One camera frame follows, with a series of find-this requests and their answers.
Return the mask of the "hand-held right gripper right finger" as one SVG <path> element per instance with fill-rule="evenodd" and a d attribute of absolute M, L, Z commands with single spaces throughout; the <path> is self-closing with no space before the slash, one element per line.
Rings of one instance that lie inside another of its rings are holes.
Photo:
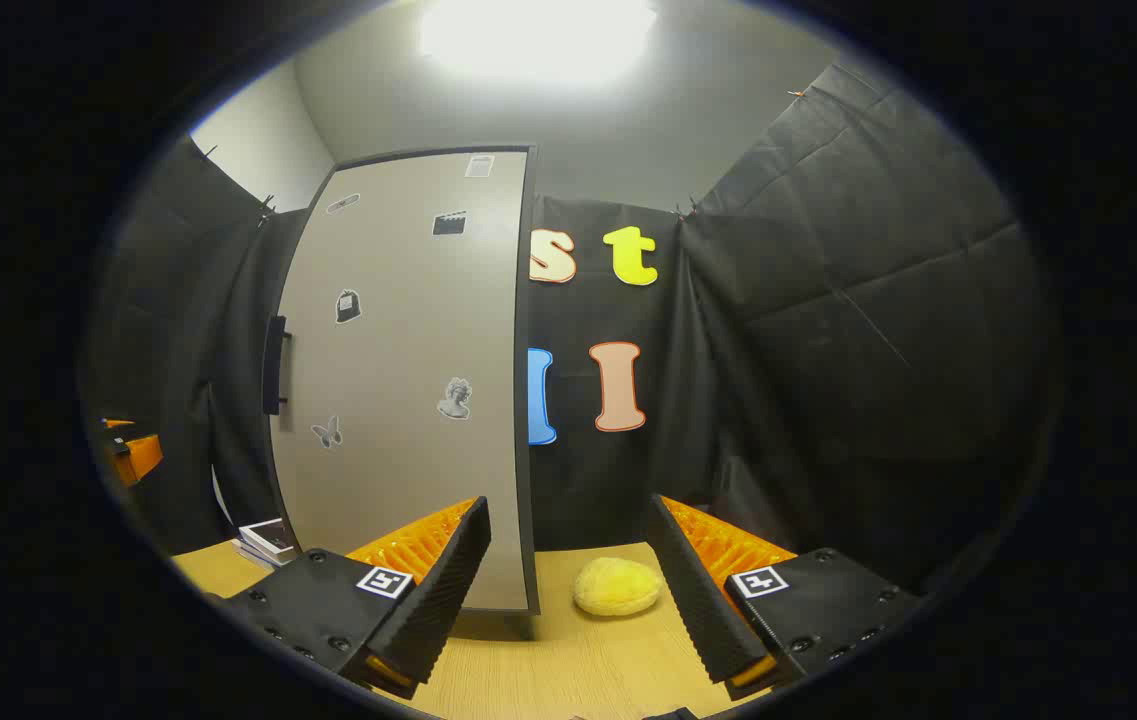
<path fill-rule="evenodd" d="M 841 551 L 785 551 L 661 495 L 647 505 L 646 541 L 679 618 L 733 700 L 843 665 L 920 605 Z"/>

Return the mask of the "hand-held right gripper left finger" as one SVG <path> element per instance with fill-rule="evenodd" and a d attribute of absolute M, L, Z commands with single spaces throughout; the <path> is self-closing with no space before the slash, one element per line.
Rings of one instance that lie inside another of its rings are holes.
<path fill-rule="evenodd" d="M 484 496 L 358 551 L 315 547 L 219 598 L 239 623 L 330 673 L 409 700 L 428 682 L 491 541 Z"/>

